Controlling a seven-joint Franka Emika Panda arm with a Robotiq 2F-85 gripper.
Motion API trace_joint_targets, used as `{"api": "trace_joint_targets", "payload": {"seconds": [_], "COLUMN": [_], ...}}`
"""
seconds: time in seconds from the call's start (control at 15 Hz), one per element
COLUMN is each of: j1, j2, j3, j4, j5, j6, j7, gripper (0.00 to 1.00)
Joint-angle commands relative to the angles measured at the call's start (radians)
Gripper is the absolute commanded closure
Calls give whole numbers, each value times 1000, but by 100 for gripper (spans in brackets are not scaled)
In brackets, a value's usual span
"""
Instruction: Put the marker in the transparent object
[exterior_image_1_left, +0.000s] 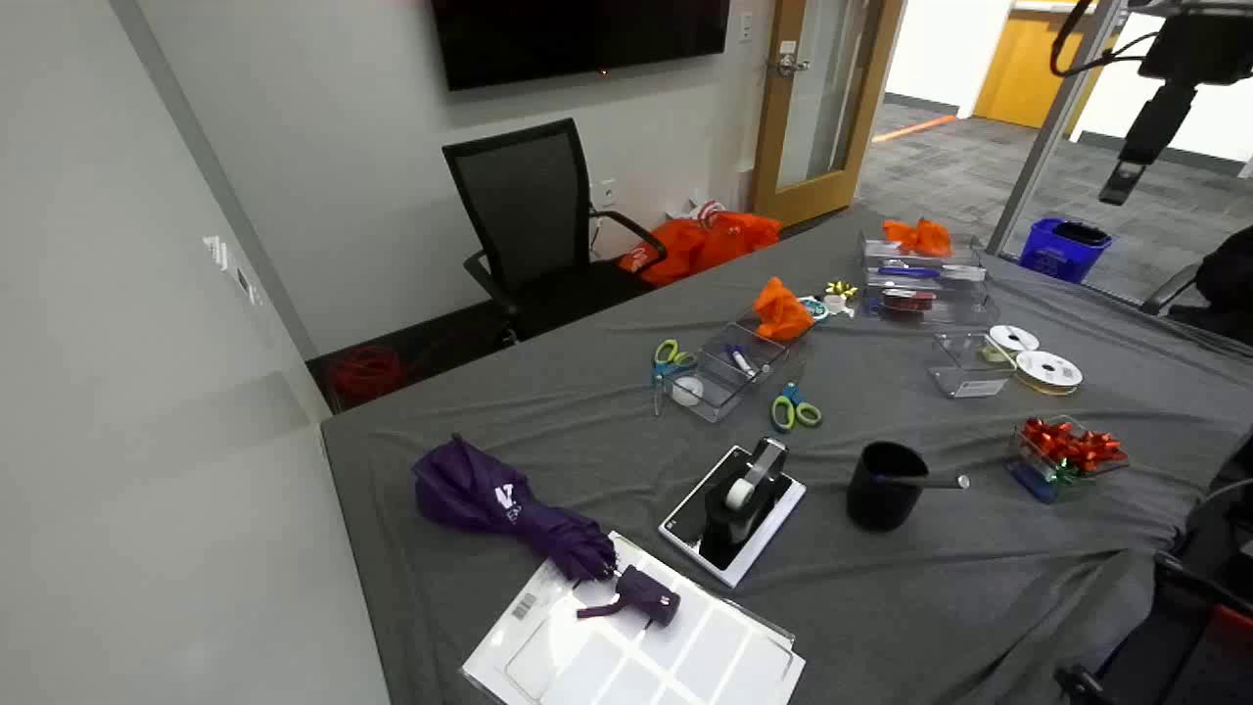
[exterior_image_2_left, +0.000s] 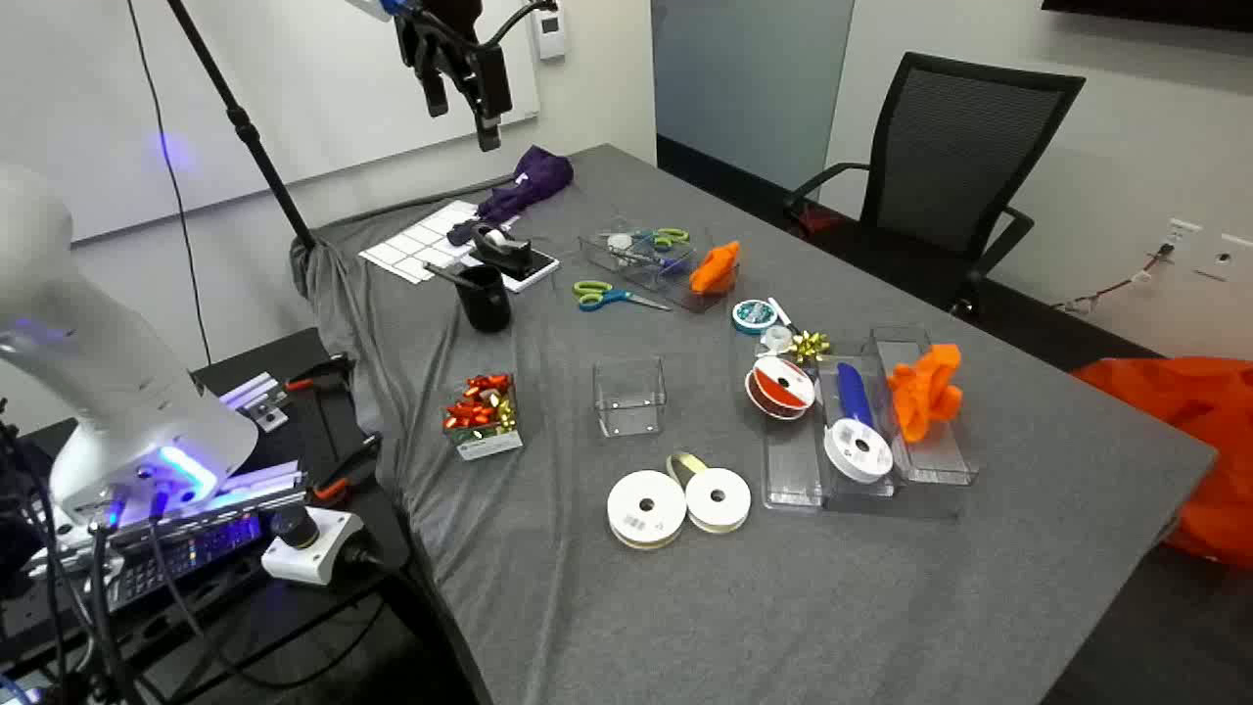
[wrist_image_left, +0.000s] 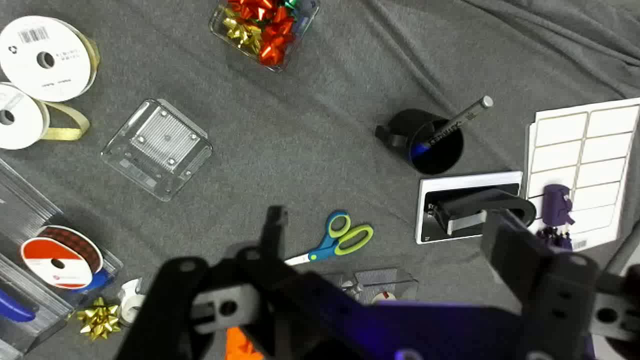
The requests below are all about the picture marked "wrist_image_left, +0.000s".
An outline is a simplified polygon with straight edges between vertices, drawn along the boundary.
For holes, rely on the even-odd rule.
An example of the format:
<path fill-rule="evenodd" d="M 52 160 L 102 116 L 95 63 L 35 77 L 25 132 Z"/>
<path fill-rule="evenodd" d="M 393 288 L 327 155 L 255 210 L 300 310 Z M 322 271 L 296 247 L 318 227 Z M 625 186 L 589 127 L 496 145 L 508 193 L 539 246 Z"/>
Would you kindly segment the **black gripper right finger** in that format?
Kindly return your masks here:
<path fill-rule="evenodd" d="M 543 246 L 509 210 L 488 213 L 479 247 L 524 312 L 551 310 L 556 304 L 551 274 L 563 254 Z"/>

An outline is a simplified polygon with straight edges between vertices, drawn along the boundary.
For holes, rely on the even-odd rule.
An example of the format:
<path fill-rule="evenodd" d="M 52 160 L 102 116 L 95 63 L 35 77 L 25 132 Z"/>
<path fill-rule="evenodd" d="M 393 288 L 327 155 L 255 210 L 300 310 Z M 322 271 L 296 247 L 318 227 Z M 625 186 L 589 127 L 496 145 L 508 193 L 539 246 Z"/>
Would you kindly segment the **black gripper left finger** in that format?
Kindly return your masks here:
<path fill-rule="evenodd" d="M 270 205 L 262 234 L 255 244 L 246 246 L 235 255 L 235 270 L 242 281 L 251 285 L 271 285 L 288 275 L 282 260 L 282 242 L 288 223 L 283 205 Z"/>

